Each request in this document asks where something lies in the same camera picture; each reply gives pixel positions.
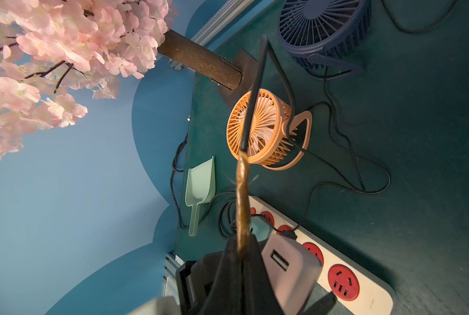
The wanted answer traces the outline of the pink usb adapter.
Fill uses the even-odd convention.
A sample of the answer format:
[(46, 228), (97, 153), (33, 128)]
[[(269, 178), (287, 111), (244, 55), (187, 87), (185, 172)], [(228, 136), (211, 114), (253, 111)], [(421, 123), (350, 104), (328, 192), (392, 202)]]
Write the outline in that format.
[(322, 262), (296, 240), (270, 236), (262, 251), (271, 286), (285, 314), (298, 314), (322, 273)]

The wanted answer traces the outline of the beige red power strip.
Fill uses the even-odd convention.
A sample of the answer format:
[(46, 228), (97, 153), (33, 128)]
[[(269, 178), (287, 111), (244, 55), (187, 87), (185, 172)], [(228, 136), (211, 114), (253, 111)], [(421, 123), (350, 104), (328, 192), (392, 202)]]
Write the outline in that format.
[(352, 314), (391, 314), (394, 291), (385, 282), (352, 261), (331, 245), (271, 207), (251, 196), (250, 211), (266, 218), (273, 226), (272, 235), (280, 234), (296, 240), (322, 262), (322, 273), (315, 285), (331, 293), (331, 298)]

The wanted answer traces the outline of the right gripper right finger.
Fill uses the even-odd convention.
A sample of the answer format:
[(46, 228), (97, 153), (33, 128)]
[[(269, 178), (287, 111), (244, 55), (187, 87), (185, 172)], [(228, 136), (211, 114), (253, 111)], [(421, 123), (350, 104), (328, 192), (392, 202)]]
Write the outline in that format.
[(283, 314), (254, 236), (242, 261), (242, 314)]

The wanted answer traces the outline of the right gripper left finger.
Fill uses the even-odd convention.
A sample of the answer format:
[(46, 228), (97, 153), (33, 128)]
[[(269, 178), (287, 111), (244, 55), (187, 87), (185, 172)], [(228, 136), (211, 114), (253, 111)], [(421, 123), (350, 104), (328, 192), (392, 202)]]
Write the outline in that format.
[(228, 240), (222, 253), (203, 314), (244, 314), (243, 260), (238, 257), (237, 239)]

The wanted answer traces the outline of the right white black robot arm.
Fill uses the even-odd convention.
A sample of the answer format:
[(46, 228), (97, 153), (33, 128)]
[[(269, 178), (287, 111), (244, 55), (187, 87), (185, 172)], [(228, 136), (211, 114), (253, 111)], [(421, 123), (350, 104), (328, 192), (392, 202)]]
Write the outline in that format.
[(255, 236), (243, 259), (237, 239), (228, 240), (223, 252), (187, 261), (175, 273), (179, 299), (160, 297), (132, 314), (283, 314), (267, 274)]

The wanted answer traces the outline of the mint green usb adapter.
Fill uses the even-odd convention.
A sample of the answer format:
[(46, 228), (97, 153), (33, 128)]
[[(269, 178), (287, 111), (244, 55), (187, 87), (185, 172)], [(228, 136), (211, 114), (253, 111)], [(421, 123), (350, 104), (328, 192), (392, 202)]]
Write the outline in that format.
[(258, 242), (266, 241), (273, 231), (273, 226), (264, 217), (252, 217), (250, 228)]

